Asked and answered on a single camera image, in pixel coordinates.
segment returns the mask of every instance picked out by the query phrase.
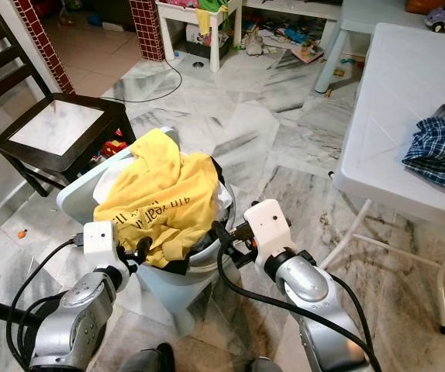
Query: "laundry basket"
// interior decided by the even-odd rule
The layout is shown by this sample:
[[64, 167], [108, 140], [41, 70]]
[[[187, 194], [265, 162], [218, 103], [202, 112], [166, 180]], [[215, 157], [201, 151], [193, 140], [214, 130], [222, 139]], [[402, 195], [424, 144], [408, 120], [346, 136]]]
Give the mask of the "laundry basket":
[[[178, 133], [175, 130], [169, 127], [161, 128], [161, 130], [179, 145]], [[93, 199], [93, 191], [100, 177], [111, 164], [131, 156], [129, 148], [126, 148], [69, 184], [57, 195], [59, 208], [82, 225], [93, 221], [93, 211], [98, 205]], [[235, 198], [228, 184], [226, 188], [233, 199], [226, 223], [226, 228], [231, 229], [235, 219]], [[216, 256], [219, 248], [220, 243], [216, 240], [201, 252], [191, 256], [186, 275], [173, 274], [146, 264], [136, 272], [140, 287], [150, 290], [173, 315], [174, 324], [181, 335], [189, 334], [195, 326], [195, 320], [187, 307], [207, 285], [217, 278]], [[227, 257], [223, 265], [229, 277], [237, 281], [240, 274], [233, 262]]]

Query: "white side table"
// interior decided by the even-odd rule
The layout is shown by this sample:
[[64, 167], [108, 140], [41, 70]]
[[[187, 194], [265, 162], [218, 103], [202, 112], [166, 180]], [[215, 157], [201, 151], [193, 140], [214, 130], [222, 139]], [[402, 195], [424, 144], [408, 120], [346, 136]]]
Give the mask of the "white side table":
[[[235, 29], [233, 35], [233, 46], [241, 43], [241, 1], [229, 0], [228, 8], [229, 14], [236, 11]], [[166, 53], [166, 60], [174, 59], [174, 51], [169, 36], [169, 29], [167, 28], [166, 19], [176, 19], [177, 21], [198, 24], [197, 15], [192, 8], [182, 8], [181, 6], [166, 4], [164, 2], [156, 2], [159, 10], [160, 31], [162, 32], [162, 40], [164, 41], [164, 52]], [[211, 12], [210, 15], [210, 70], [217, 72], [219, 70], [219, 34], [218, 28], [224, 21], [223, 12]]]
[[318, 93], [327, 91], [348, 33], [372, 34], [379, 22], [428, 30], [423, 15], [405, 11], [405, 0], [343, 0], [340, 18], [324, 55], [327, 62], [316, 82]]
[[416, 123], [442, 104], [445, 35], [379, 23], [334, 175], [337, 188], [367, 201], [345, 237], [319, 266], [328, 267], [355, 238], [436, 267], [440, 331], [445, 334], [445, 259], [433, 262], [355, 233], [373, 201], [445, 226], [445, 189], [406, 170], [401, 162], [412, 135], [419, 131]]
[[243, 0], [243, 6], [263, 9], [272, 12], [296, 14], [299, 16], [316, 17], [326, 20], [323, 36], [320, 40], [322, 48], [328, 46], [329, 38], [340, 17], [341, 7], [321, 2], [298, 2], [297, 0]]

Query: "black cable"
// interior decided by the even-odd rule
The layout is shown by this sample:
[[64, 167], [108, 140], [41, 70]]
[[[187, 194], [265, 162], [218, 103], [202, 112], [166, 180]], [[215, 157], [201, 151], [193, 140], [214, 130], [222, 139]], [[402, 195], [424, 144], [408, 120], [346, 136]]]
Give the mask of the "black cable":
[[360, 302], [359, 302], [357, 296], [354, 294], [354, 291], [352, 291], [352, 288], [350, 288], [347, 283], [345, 283], [344, 281], [342, 281], [341, 279], [339, 279], [338, 277], [336, 277], [333, 274], [329, 274], [329, 275], [336, 283], [338, 283], [339, 285], [341, 285], [343, 287], [343, 289], [348, 293], [348, 295], [352, 299], [352, 302], [355, 305], [355, 309], [357, 310], [357, 313], [359, 315], [360, 323], [362, 324], [362, 329], [364, 330], [364, 336], [365, 336], [367, 346], [369, 346], [369, 348], [371, 350], [373, 350], [374, 345], [372, 344], [371, 331], [369, 331], [369, 325], [367, 324], [367, 319], [365, 317], [364, 310], [362, 309], [362, 306], [360, 305]]
[[178, 84], [178, 86], [175, 89], [173, 89], [172, 91], [170, 91], [169, 93], [166, 93], [165, 95], [161, 95], [160, 97], [156, 97], [156, 98], [144, 99], [142, 101], [129, 101], [129, 100], [124, 99], [124, 98], [116, 98], [116, 97], [101, 97], [101, 98], [112, 99], [114, 101], [120, 101], [122, 103], [124, 103], [124, 102], [128, 102], [128, 103], [145, 103], [145, 102], [151, 102], [151, 101], [155, 101], [157, 99], [161, 99], [161, 98], [167, 97], [168, 95], [172, 95], [175, 91], [177, 91], [177, 89], [179, 87], [181, 87], [181, 84], [183, 83], [183, 76], [181, 75], [181, 73], [178, 70], [176, 70], [174, 67], [172, 67], [169, 62], [166, 61], [166, 64], [170, 68], [172, 68], [174, 71], [176, 71], [178, 73], [178, 75], [179, 75], [179, 84]]
[[23, 339], [22, 339], [22, 334], [23, 334], [24, 327], [25, 327], [25, 326], [24, 326], [24, 321], [25, 321], [25, 319], [26, 319], [26, 316], [28, 316], [28, 314], [30, 314], [31, 311], [32, 311], [36, 306], [41, 305], [41, 304], [43, 304], [43, 303], [45, 303], [45, 302], [48, 302], [48, 301], [52, 301], [52, 300], [60, 299], [60, 298], [62, 298], [62, 296], [64, 296], [65, 293], [66, 293], [66, 292], [64, 291], [64, 292], [62, 292], [62, 293], [60, 293], [60, 294], [56, 294], [56, 295], [54, 295], [54, 296], [49, 296], [49, 297], [41, 298], [40, 300], [37, 300], [37, 301], [35, 301], [34, 303], [32, 303], [31, 306], [29, 306], [29, 307], [27, 308], [27, 310], [24, 311], [24, 314], [22, 315], [21, 322], [19, 323], [19, 327], [18, 327], [17, 345], [18, 345], [18, 350], [19, 350], [19, 353], [21, 354], [22, 359], [23, 359], [27, 364], [29, 364], [29, 360], [27, 360], [27, 359], [25, 358], [25, 355], [24, 355], [24, 352], [25, 352], [25, 350], [24, 350], [24, 342], [23, 342]]
[[50, 260], [50, 258], [52, 258], [57, 252], [62, 250], [64, 247], [72, 244], [73, 242], [74, 242], [73, 239], [69, 239], [66, 243], [60, 244], [47, 257], [45, 257], [45, 260], [43, 260], [42, 263], [38, 265], [38, 267], [34, 270], [34, 272], [31, 273], [28, 279], [26, 279], [26, 281], [22, 284], [21, 288], [18, 290], [18, 293], [16, 293], [16, 296], [12, 300], [11, 308], [9, 309], [9, 316], [7, 317], [7, 323], [5, 324], [5, 340], [7, 341], [7, 346], [9, 347], [9, 350], [11, 350], [14, 359], [16, 359], [16, 361], [23, 370], [27, 370], [28, 365], [22, 358], [22, 356], [19, 355], [18, 350], [16, 349], [16, 347], [14, 346], [14, 342], [12, 341], [12, 313], [16, 308], [17, 302], [21, 297], [22, 292], [25, 290], [28, 284], [33, 280], [33, 278], [40, 272], [40, 270], [42, 270], [43, 266], [45, 266], [45, 264]]
[[276, 298], [264, 296], [262, 294], [254, 293], [251, 291], [248, 291], [246, 289], [243, 289], [241, 287], [238, 287], [235, 285], [224, 272], [223, 269], [223, 254], [224, 250], [226, 249], [227, 243], [221, 242], [221, 247], [219, 248], [219, 252], [217, 253], [217, 270], [219, 272], [219, 276], [221, 277], [224, 284], [226, 284], [229, 289], [235, 291], [237, 294], [242, 295], [244, 297], [251, 298], [255, 301], [260, 301], [269, 305], [276, 306], [278, 308], [283, 308], [284, 310], [288, 310], [290, 312], [294, 312], [296, 314], [305, 316], [306, 318], [309, 318], [315, 322], [318, 322], [330, 329], [332, 329], [335, 332], [338, 332], [340, 335], [347, 337], [349, 340], [356, 343], [366, 354], [369, 358], [369, 362], [371, 363], [371, 366], [373, 367], [375, 372], [382, 372], [381, 366], [379, 365], [378, 359], [374, 355], [374, 351], [372, 348], [368, 347], [364, 341], [362, 341], [360, 338], [355, 336], [353, 333], [348, 332], [345, 328], [340, 327], [339, 325], [331, 322], [330, 320], [323, 318], [320, 315], [317, 315], [314, 312], [310, 312], [308, 310], [305, 310], [303, 308], [299, 308], [298, 306], [289, 304], [287, 302], [283, 302], [280, 300], [277, 300]]

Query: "chair seat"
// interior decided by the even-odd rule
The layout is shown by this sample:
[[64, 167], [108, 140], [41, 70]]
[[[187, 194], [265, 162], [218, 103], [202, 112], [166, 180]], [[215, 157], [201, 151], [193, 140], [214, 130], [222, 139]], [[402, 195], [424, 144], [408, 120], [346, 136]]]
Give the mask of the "chair seat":
[[22, 114], [0, 135], [0, 149], [50, 172], [66, 171], [95, 140], [110, 136], [121, 103], [80, 95], [52, 94]]

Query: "marble floor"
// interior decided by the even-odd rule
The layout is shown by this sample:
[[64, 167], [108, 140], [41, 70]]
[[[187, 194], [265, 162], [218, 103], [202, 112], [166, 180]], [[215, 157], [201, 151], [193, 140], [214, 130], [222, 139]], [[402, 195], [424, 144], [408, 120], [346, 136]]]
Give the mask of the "marble floor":
[[[305, 66], [289, 52], [248, 57], [231, 52], [217, 74], [209, 62], [180, 54], [173, 66], [181, 87], [147, 103], [126, 102], [137, 136], [172, 126], [185, 152], [212, 154], [236, 194], [236, 213], [253, 200], [276, 198], [292, 222], [298, 246], [321, 260], [338, 243], [363, 200], [339, 193], [328, 177], [341, 153], [355, 103], [360, 71], [351, 65], [334, 83], [330, 98], [312, 92], [320, 62]], [[169, 66], [141, 61], [104, 96], [139, 101], [156, 98], [178, 85]], [[81, 227], [60, 212], [50, 197], [37, 195], [0, 228], [0, 301], [9, 303], [29, 269]], [[24, 239], [17, 239], [27, 229]], [[376, 205], [360, 228], [395, 246], [432, 260], [445, 256], [445, 228]], [[445, 336], [438, 332], [436, 271], [432, 267], [353, 241], [329, 270], [357, 293], [387, 372], [445, 370]], [[83, 273], [82, 252], [70, 248], [50, 261], [28, 288], [20, 306], [69, 288]], [[271, 280], [252, 265], [241, 270], [242, 285], [276, 296]], [[342, 300], [358, 324], [354, 307]], [[176, 335], [167, 311], [131, 280], [119, 293], [105, 340], [90, 371], [112, 371], [130, 355], [168, 341], [178, 371], [244, 371], [249, 360], [266, 356], [284, 372], [310, 370], [300, 346], [298, 326], [285, 311], [238, 297], [220, 282], [207, 287], [191, 305], [196, 325], [190, 336]], [[5, 345], [0, 322], [0, 371], [19, 370]]]

